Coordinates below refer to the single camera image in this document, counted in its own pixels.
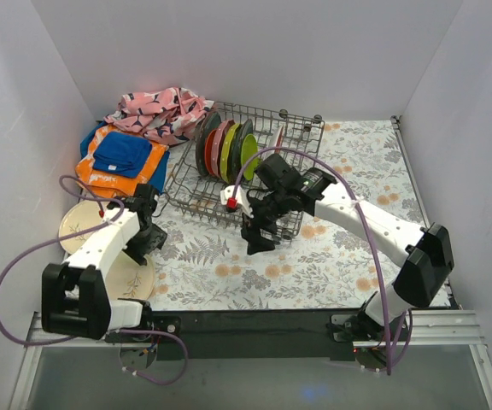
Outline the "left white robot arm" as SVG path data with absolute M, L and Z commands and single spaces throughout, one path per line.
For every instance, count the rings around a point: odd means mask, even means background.
M 61 264 L 47 265 L 42 274 L 44 331 L 100 340 L 125 329 L 138 342 L 153 335 L 149 304 L 130 297 L 110 300 L 106 277 L 120 254 L 145 266 L 147 256 L 166 242 L 167 234 L 152 220 L 158 197 L 154 186 L 139 184 L 132 196 L 108 205 L 104 227 L 76 252 Z

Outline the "orange plate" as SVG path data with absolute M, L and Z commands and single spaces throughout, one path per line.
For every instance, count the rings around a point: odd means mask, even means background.
M 214 138 L 215 138 L 215 133 L 217 132 L 217 129 L 214 128 L 207 136 L 206 138 L 206 143 L 205 143 L 205 149 L 204 149 L 204 160 L 205 160 L 205 165 L 208 170 L 208 174 L 210 176 L 216 176 L 215 171 L 213 170 L 212 167 L 212 148 L 214 144 Z

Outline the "dark blue plate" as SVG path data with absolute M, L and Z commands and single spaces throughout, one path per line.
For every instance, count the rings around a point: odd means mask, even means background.
M 208 135 L 221 124 L 221 117 L 217 110 L 211 110 L 197 127 L 196 134 L 196 169 L 202 177 L 209 175 L 207 162 L 205 160 L 205 149 Z
M 231 147 L 231 183 L 234 184 L 237 181 L 237 176 L 242 168 L 240 161 L 241 142 L 243 138 L 254 131 L 254 124 L 251 119 L 242 123 L 242 127 L 237 132 L 235 139 Z

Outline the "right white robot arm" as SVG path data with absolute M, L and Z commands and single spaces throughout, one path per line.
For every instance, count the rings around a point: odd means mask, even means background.
M 241 236 L 247 252 L 271 251 L 278 219 L 290 212 L 306 213 L 331 222 L 367 241 L 399 267 L 396 278 L 367 299 L 360 311 L 339 325 L 352 339 L 378 339 L 390 329 L 390 322 L 410 308 L 431 305 L 448 275 L 454 257 L 448 230 L 438 224 L 424 227 L 355 198 L 337 176 L 311 167 L 300 173 L 278 153 L 261 161 L 255 174 L 266 187 L 256 198 L 235 184 L 221 193 L 228 209 L 243 214 Z

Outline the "lime green plate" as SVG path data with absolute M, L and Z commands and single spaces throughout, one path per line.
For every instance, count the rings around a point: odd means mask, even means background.
M 240 150 L 240 161 L 243 166 L 254 154 L 258 152 L 258 144 L 255 136 L 250 133 L 247 134 L 243 141 L 241 142 L 241 150 Z M 259 162 L 258 158 L 254 158 L 248 166 L 246 166 L 243 172 L 243 179 L 248 181 L 252 180 L 254 177 L 254 171 Z

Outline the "pink polka dot plate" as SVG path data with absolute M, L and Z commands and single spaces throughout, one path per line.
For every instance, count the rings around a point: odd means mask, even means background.
M 223 143 L 231 126 L 235 124 L 234 120 L 224 120 L 215 130 L 213 144 L 210 155 L 210 165 L 215 177 L 220 177 L 220 157 L 223 149 Z

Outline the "olive polka dot plate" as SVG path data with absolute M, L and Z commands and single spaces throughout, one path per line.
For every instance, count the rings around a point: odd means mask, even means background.
M 231 147 L 236 134 L 241 127 L 242 125 L 240 123 L 236 123 L 231 126 L 223 143 L 223 149 L 220 157 L 220 177 L 227 184 L 231 183 Z

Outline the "red teal flower plate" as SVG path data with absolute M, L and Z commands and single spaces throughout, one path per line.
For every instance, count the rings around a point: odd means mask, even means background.
M 284 127 L 280 126 L 271 136 L 268 147 L 272 148 L 268 155 L 278 153 L 279 147 L 282 145 L 282 140 L 284 137 Z

